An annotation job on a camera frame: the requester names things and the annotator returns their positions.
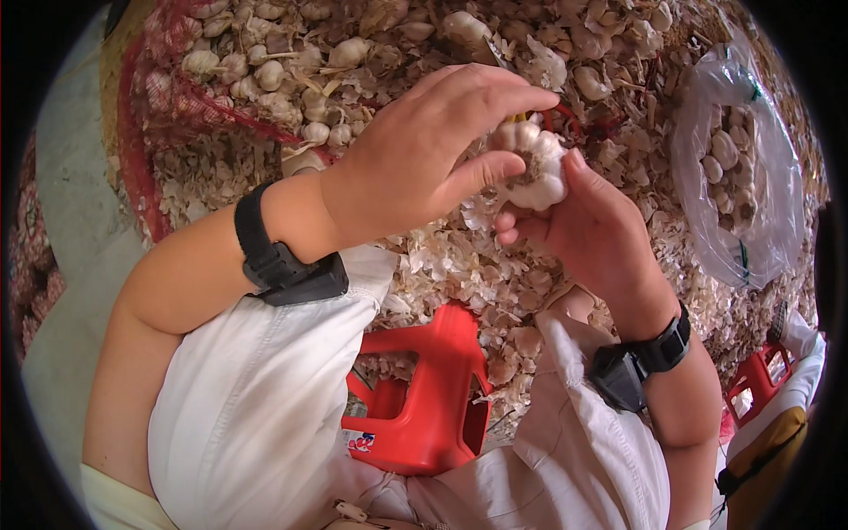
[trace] concrete floor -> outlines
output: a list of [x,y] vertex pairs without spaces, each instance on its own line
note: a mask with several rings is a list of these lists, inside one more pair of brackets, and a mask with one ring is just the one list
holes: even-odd
[[99,44],[108,7],[65,60],[36,127],[36,182],[47,236],[67,289],[23,365],[36,422],[77,499],[88,394],[109,311],[143,249],[135,221],[106,181]]

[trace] hand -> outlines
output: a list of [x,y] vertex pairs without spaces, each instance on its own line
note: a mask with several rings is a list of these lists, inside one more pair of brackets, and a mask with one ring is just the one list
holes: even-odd
[[425,77],[383,109],[337,164],[321,196],[342,247],[423,226],[470,195],[521,174],[521,157],[485,153],[454,168],[463,151],[506,117],[554,107],[553,92],[509,71],[464,64]]
[[565,200],[543,212],[507,204],[494,222],[498,239],[546,243],[576,280],[606,301],[622,340],[655,337],[680,309],[639,209],[592,171],[577,149],[562,158],[562,167]]

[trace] sticker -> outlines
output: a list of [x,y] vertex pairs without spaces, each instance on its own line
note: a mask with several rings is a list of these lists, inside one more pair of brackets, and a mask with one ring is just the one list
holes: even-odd
[[374,438],[377,437],[372,432],[351,431],[350,429],[342,429],[342,436],[344,437],[344,444],[349,450],[361,453],[370,453]]

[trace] clear plastic bag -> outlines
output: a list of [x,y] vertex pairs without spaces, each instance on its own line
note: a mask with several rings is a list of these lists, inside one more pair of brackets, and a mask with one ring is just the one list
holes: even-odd
[[[714,105],[744,106],[756,119],[757,210],[736,234],[719,226],[700,160],[707,152]],[[795,266],[804,234],[801,167],[771,96],[757,80],[750,46],[738,32],[692,70],[671,140],[672,178],[705,274],[734,287],[762,289]]]

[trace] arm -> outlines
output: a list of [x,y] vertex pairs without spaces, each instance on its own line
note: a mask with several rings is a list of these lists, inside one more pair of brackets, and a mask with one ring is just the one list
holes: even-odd
[[[381,111],[332,168],[269,187],[261,204],[269,237],[310,263],[446,215],[480,188],[524,171],[520,157],[502,152],[454,168],[465,148],[506,116],[557,101],[502,69],[435,72]],[[103,341],[85,464],[153,496],[148,423],[168,364],[185,333],[254,289],[243,261],[230,207],[168,236],[136,265]]]
[[[547,243],[577,280],[606,301],[623,342],[657,337],[680,307],[639,209],[576,149],[563,158],[563,169],[566,199],[545,212],[507,205],[495,221],[500,241],[531,237]],[[668,527],[709,519],[722,396],[698,337],[690,338],[680,364],[651,375],[644,390],[671,485]]]

